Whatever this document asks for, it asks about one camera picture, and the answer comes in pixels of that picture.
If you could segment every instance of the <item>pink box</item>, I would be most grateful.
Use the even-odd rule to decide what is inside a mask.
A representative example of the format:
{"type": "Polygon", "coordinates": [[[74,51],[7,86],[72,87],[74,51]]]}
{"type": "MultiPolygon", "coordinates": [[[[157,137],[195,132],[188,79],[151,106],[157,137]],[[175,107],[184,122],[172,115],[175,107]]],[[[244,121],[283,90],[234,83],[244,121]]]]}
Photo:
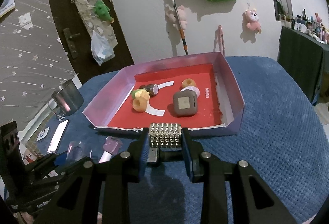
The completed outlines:
{"type": "MultiPolygon", "coordinates": [[[[135,76],[142,73],[203,64],[212,64],[213,66],[215,89],[218,102],[220,103],[219,109],[223,114],[222,124],[203,128],[189,128],[190,133],[197,136],[237,134],[240,130],[244,100],[236,78],[225,57],[220,52],[173,57],[125,67],[100,90],[84,109],[83,114],[98,130],[136,134],[136,132],[142,129],[141,127],[126,129],[108,126],[123,103],[127,99],[131,99],[130,93],[136,83],[135,76]]],[[[158,122],[163,123],[161,116],[158,117],[158,122]]]]}

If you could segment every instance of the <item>studded metallic cylinder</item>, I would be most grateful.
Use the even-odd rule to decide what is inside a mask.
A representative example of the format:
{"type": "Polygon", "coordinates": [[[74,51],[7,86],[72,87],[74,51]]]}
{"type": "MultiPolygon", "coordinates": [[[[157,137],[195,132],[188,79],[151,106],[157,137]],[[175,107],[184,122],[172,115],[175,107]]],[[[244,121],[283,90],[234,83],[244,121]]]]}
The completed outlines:
{"type": "Polygon", "coordinates": [[[149,143],[152,148],[180,148],[182,128],[180,124],[152,123],[149,143]]]}

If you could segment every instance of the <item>door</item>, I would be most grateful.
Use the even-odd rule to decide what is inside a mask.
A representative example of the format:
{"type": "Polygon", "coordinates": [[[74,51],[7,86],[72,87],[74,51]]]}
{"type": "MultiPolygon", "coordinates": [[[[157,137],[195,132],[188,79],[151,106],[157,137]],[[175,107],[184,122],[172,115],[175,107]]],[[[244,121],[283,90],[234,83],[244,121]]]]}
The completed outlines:
{"type": "Polygon", "coordinates": [[[110,15],[115,19],[111,25],[114,29],[118,45],[114,48],[115,57],[99,66],[92,56],[90,48],[91,38],[83,24],[75,3],[71,0],[49,0],[53,20],[60,40],[65,51],[68,52],[68,58],[75,72],[78,73],[81,83],[85,83],[94,76],[120,70],[125,66],[134,64],[112,2],[110,0],[102,1],[110,8],[110,15]],[[70,28],[72,35],[80,33],[80,36],[73,40],[78,52],[78,56],[75,59],[70,54],[63,33],[63,29],[67,27],[70,28]]]}

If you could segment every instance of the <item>white plastic bag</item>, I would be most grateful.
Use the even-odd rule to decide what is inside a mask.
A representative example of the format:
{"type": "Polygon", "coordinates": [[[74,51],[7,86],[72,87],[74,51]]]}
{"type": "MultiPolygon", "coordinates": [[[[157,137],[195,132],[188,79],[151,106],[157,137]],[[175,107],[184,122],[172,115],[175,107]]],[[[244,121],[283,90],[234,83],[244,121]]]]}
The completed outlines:
{"type": "Polygon", "coordinates": [[[114,58],[113,48],[110,46],[107,39],[104,36],[97,34],[95,31],[93,31],[90,45],[92,47],[93,57],[99,66],[114,58]]]}

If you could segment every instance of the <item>blue tablecloth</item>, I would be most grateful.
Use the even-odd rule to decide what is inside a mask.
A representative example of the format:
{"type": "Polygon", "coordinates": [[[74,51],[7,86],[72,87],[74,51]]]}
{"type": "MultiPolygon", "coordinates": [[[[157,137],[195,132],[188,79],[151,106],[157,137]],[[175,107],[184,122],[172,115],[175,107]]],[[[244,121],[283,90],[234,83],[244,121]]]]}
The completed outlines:
{"type": "MultiPolygon", "coordinates": [[[[238,135],[199,140],[221,160],[247,160],[274,190],[298,223],[315,215],[329,194],[329,143],[314,109],[302,90],[274,60],[265,57],[227,57],[241,88],[246,107],[238,135]]],[[[85,102],[70,119],[59,146],[80,140],[102,155],[107,134],[91,129],[83,109],[116,74],[102,74],[81,88],[85,102]]],[[[49,121],[50,133],[39,141],[46,153],[58,125],[49,121]]],[[[131,140],[123,139],[122,150],[131,140]]],[[[192,184],[184,163],[147,168],[139,184],[129,184],[131,223],[200,223],[203,184],[192,184]]],[[[230,193],[229,223],[233,223],[230,193]]]]}

